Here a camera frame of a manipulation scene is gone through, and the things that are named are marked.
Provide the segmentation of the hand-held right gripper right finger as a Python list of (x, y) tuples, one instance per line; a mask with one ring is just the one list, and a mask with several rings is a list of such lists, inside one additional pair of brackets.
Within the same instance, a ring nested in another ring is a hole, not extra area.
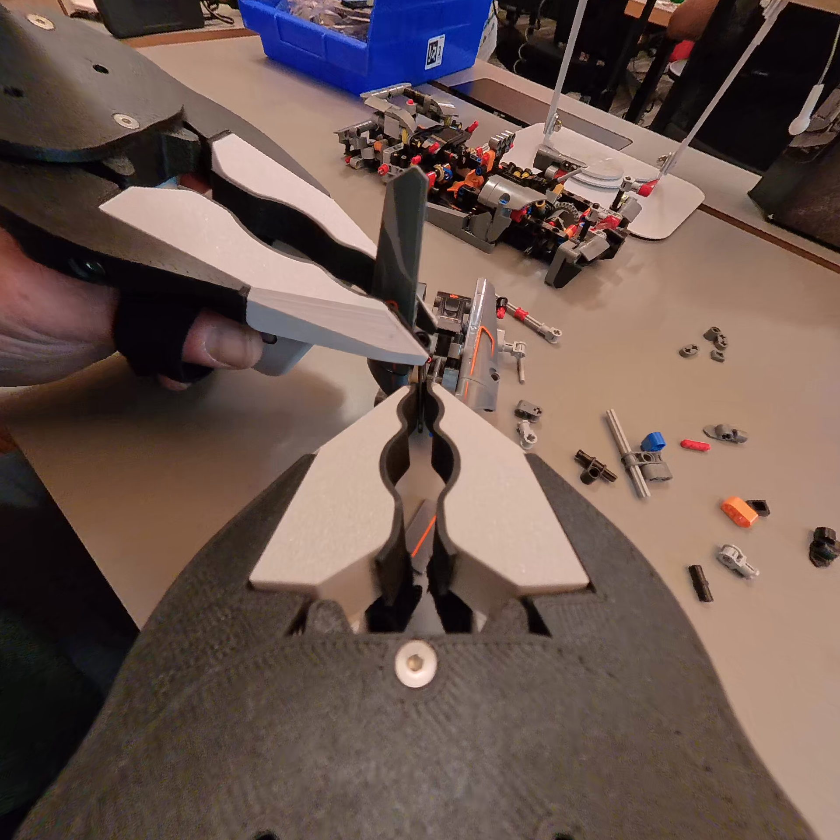
[(437, 499), (429, 586), (488, 617), (510, 599), (590, 579), (521, 448), (441, 385), (429, 387)]

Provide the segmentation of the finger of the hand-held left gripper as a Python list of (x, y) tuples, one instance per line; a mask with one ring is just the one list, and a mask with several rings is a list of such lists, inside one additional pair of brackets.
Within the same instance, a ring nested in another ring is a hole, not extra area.
[(376, 246), (329, 194), (235, 134), (211, 145), (213, 199), (268, 245), (282, 243), (342, 282), (373, 289)]
[(425, 348), (382, 301), (265, 245), (226, 208), (183, 189), (132, 186), (100, 209), (248, 286), (248, 326), (377, 361), (420, 364)]

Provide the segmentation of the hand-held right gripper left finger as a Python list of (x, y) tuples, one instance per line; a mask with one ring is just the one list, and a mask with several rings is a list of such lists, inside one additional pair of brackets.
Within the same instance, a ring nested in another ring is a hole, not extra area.
[(401, 632), (417, 606), (403, 502), (417, 387), (407, 386), (320, 447), (250, 583), (339, 603), (349, 620)]

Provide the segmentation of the lego car chassis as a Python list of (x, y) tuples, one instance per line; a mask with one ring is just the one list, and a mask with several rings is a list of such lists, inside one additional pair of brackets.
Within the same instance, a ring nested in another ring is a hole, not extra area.
[(561, 289), (586, 266), (611, 259), (655, 183), (624, 177), (607, 205), (572, 191), (593, 164), (541, 145), (536, 169), (503, 157), (516, 134), (505, 130), (475, 145), (478, 122), (464, 125), (455, 106), (406, 83), (367, 91), (372, 113), (335, 134), (344, 163), (389, 182), (410, 168), (428, 179), (427, 219), (490, 253), (499, 242), (547, 263), (546, 285)]

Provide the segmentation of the scattered small lego pieces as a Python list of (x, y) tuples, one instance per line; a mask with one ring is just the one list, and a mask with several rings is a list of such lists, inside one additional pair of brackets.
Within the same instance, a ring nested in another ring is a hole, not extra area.
[[(537, 442), (533, 430), (542, 417), (542, 409), (530, 402), (520, 401), (514, 408), (518, 419), (517, 431), (520, 445), (530, 448)], [(623, 468), (633, 483), (640, 498), (649, 498), (649, 486), (655, 482), (672, 480), (673, 475), (663, 460), (662, 451), (666, 446), (661, 433), (650, 433), (643, 438), (637, 448), (632, 448), (625, 435), (616, 413), (610, 409), (605, 414)], [(581, 467), (581, 482), (589, 486), (597, 481), (613, 483), (616, 474), (598, 458), (579, 450), (574, 455), (575, 462)], [(750, 528), (758, 519), (770, 515), (769, 504), (765, 500), (744, 500), (729, 497), (721, 503), (721, 511), (736, 525), (743, 529)], [(808, 548), (809, 559), (816, 568), (825, 568), (838, 558), (838, 535), (832, 528), (819, 527), (813, 531)], [(759, 571), (747, 560), (743, 551), (735, 545), (726, 543), (716, 553), (717, 561), (726, 569), (744, 580), (759, 576)]]

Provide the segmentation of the person's left hand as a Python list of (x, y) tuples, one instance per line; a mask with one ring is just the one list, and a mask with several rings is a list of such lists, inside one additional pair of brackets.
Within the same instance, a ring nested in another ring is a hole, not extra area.
[[(114, 352), (119, 293), (70, 278), (27, 257), (1, 231), (1, 385), (56, 382)], [(252, 328), (213, 311), (197, 315), (182, 359), (211, 369), (247, 370), (263, 354)]]

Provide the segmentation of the black rectangular device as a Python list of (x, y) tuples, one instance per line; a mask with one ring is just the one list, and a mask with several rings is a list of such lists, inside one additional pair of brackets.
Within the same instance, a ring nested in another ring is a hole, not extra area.
[(96, 1), (107, 30), (118, 39), (199, 29), (205, 25), (199, 1)]

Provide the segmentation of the blue plastic bin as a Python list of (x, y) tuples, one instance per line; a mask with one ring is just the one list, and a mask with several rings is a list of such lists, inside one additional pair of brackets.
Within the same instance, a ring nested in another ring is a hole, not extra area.
[(238, 7), (269, 59), (361, 94), (472, 67), (490, 1), (376, 1), (366, 41), (293, 16), (278, 2)]

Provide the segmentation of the clear plastic bags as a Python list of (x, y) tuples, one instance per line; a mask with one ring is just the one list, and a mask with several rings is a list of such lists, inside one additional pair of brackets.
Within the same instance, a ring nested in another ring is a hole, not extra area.
[(374, 1), (277, 1), (276, 10), (320, 25), (353, 39), (366, 41)]

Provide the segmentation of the person's dark blue pants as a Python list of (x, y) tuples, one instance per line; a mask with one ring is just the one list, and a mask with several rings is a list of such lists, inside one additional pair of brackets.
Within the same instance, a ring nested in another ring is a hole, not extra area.
[(27, 459), (2, 455), (2, 838), (88, 734), (138, 632)]

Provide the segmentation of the thin white stand rod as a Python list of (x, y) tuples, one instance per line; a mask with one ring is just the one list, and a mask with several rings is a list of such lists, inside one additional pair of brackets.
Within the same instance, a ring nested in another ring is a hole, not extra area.
[(570, 27), (569, 37), (567, 38), (565, 48), (563, 50), (563, 57), (560, 63), (559, 75), (554, 85), (553, 95), (549, 105), (549, 111), (543, 125), (543, 144), (550, 144), (553, 133), (557, 130), (556, 123), (559, 112), (560, 96), (563, 91), (564, 81), (568, 74), (572, 58), (574, 57), (574, 48), (576, 40), (580, 33), (586, 6), (586, 0), (578, 1), (576, 5), (572, 25)]
[(664, 179), (667, 176), (667, 174), (670, 173), (671, 169), (673, 169), (676, 166), (676, 163), (682, 156), (682, 154), (690, 147), (691, 142), (695, 139), (701, 127), (711, 116), (715, 107), (725, 95), (726, 91), (730, 88), (730, 85), (733, 83), (741, 69), (747, 63), (754, 50), (758, 48), (758, 46), (762, 43), (764, 38), (770, 32), (777, 17), (781, 14), (781, 11), (786, 7), (787, 4), (788, 1), (763, 2), (763, 22), (761, 24), (761, 27), (758, 29), (755, 36), (752, 37), (751, 41), (749, 42), (749, 45), (743, 51), (742, 55), (734, 63), (732, 69), (729, 71), (725, 80), (721, 83), (719, 89), (709, 101), (703, 113), (699, 116), (695, 125), (690, 129), (686, 137), (680, 142), (677, 150), (671, 152), (665, 158), (663, 158), (662, 164), (659, 167), (658, 171), (659, 180)]

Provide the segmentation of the white stand base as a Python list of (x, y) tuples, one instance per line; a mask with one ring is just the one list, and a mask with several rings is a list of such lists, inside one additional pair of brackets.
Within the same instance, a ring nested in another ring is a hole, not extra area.
[[(520, 129), (506, 159), (534, 170), (534, 157), (542, 141), (543, 123)], [(550, 144), (558, 152), (587, 163), (590, 167), (598, 167), (604, 161), (612, 165), (616, 172), (612, 181), (596, 185), (572, 178), (567, 183), (570, 192), (603, 207), (612, 204), (621, 176), (628, 175), (637, 181), (650, 182), (658, 175), (656, 166), (634, 159), (621, 150), (615, 150), (567, 127), (553, 133)], [(648, 240), (667, 238), (704, 200), (701, 189), (675, 175), (667, 174), (658, 181), (649, 196), (638, 198), (642, 210), (630, 223), (628, 231), (634, 237)]]

